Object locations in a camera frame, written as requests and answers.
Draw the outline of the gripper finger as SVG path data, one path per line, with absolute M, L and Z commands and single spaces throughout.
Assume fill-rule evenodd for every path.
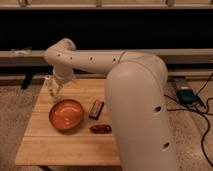
M 62 90 L 62 88 L 63 88 L 62 84 L 57 85 L 57 88 L 56 88 L 56 91 L 55 91 L 55 97 L 59 97 L 60 91 Z

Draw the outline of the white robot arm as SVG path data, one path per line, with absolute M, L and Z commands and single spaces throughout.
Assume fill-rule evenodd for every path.
M 180 171 L 164 99 L 168 71 L 153 54 L 127 50 L 78 51 L 64 38 L 44 53 L 59 84 L 75 69 L 106 76 L 105 104 L 122 171 Z

